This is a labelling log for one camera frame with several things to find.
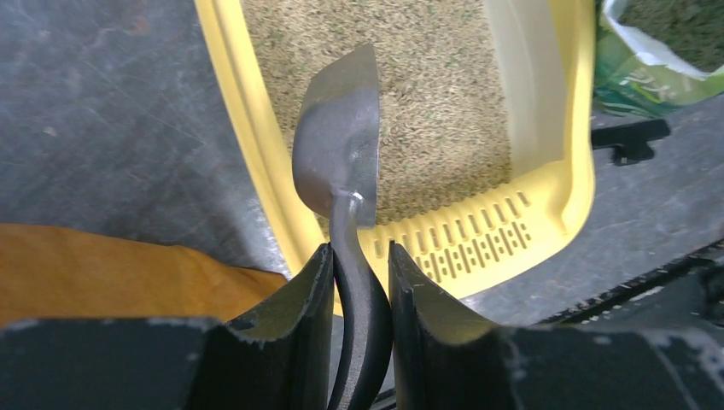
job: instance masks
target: scoop handle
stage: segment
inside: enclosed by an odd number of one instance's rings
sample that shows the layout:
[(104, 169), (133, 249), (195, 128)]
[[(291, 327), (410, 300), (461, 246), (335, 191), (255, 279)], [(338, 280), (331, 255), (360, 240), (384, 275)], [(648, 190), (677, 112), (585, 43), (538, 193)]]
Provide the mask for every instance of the scoop handle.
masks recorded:
[(335, 195), (330, 215), (344, 333), (328, 410), (369, 409), (382, 386), (392, 351), (388, 298), (357, 238), (357, 213), (362, 201), (354, 193)]

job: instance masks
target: litter bag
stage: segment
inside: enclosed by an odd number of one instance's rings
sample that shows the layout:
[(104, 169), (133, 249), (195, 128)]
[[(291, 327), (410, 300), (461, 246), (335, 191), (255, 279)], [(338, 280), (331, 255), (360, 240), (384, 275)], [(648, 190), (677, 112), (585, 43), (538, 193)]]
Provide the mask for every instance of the litter bag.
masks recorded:
[(662, 117), (724, 92), (724, 2), (598, 0), (593, 107)]

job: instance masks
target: scratch mark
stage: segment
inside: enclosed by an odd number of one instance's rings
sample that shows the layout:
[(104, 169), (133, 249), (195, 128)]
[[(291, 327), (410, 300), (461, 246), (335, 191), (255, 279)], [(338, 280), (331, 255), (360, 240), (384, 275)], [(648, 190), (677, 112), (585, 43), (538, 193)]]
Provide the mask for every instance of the scratch mark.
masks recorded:
[(186, 131), (184, 131), (184, 130), (176, 127), (176, 126), (173, 126), (173, 125), (169, 124), (168, 122), (165, 122), (164, 120), (162, 120), (162, 119), (159, 118), (158, 116), (151, 114), (147, 109), (141, 107), (141, 104), (139, 104), (138, 101), (137, 101), (135, 98), (131, 97), (130, 95), (128, 95), (127, 92), (123, 91), (120, 87), (118, 87), (117, 84), (115, 84), (106, 74), (104, 74), (104, 73), (103, 73), (101, 70), (99, 70), (96, 66), (94, 66), (93, 64), (90, 64), (90, 63), (87, 62), (87, 61), (83, 61), (83, 63), (86, 64), (86, 65), (88, 65), (88, 67), (92, 68), (95, 72), (97, 72), (107, 83), (109, 83), (111, 86), (113, 86), (113, 88), (115, 88), (115, 90), (117, 90), (119, 93), (121, 93), (124, 97), (128, 98), (129, 100), (131, 100), (131, 101), (136, 105), (136, 107), (137, 107), (138, 109), (140, 109), (141, 111), (143, 111), (143, 113), (146, 114), (147, 116), (153, 118), (154, 120), (159, 121), (161, 124), (163, 124), (163, 125), (165, 125), (165, 126), (168, 126), (168, 127), (172, 128), (173, 130), (176, 130), (176, 131), (184, 134), (186, 137), (189, 137), (189, 138), (191, 138), (191, 139), (199, 142), (200, 144), (207, 145), (207, 143), (205, 143), (205, 142), (202, 141), (201, 139), (199, 139), (199, 138), (197, 138), (197, 137), (194, 137), (193, 135), (189, 134), (188, 132), (186, 132)]
[(137, 76), (135, 76), (135, 75), (129, 75), (129, 76), (126, 76), (126, 77), (129, 78), (129, 79), (135, 79), (135, 80), (138, 81), (138, 82), (144, 83), (144, 84), (146, 84), (147, 86), (156, 89), (156, 91), (158, 92), (159, 96), (161, 96), (161, 98), (168, 104), (168, 107), (171, 109), (171, 111), (177, 116), (177, 119), (178, 119), (178, 120), (181, 120), (181, 121), (191, 130), (191, 132), (193, 132), (194, 136), (197, 137), (197, 138), (199, 138), (199, 140), (201, 140), (201, 134), (199, 134), (199, 132), (191, 125), (190, 121), (187, 120), (188, 115), (185, 115), (185, 116), (184, 116), (184, 115), (181, 115), (181, 114), (178, 112), (178, 110), (176, 109), (176, 106), (173, 105), (173, 103), (171, 102), (171, 100), (168, 99), (168, 97), (166, 96), (166, 93), (163, 92), (163, 90), (158, 89), (158, 88), (157, 88), (155, 85), (153, 85), (150, 81), (147, 81), (146, 79), (142, 79), (142, 78), (137, 77)]

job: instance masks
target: yellow litter box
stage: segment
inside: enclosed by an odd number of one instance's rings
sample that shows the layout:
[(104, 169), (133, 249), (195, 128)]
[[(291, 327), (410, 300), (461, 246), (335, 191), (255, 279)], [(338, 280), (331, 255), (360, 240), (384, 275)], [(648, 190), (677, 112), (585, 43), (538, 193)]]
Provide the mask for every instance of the yellow litter box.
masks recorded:
[[(573, 240), (593, 204), (593, 0), (487, 0), (510, 113), (512, 181), (426, 214), (360, 231), (382, 285), (388, 242), (465, 297), (525, 272)], [(296, 195), (291, 158), (239, 0), (196, 0), (204, 36), (261, 205), (289, 270), (324, 241)]]

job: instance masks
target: gray floor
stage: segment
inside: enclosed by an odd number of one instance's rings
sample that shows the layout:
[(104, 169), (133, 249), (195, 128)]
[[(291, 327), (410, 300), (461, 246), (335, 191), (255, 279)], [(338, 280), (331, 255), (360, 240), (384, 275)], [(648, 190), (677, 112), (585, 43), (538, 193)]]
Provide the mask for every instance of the gray floor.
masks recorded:
[[(0, 222), (285, 271), (193, 3), (88, 4), (0, 2)], [(596, 201), (567, 249), (466, 303), (531, 324), (724, 237), (724, 97), (670, 121), (653, 161), (614, 167), (595, 154)]]

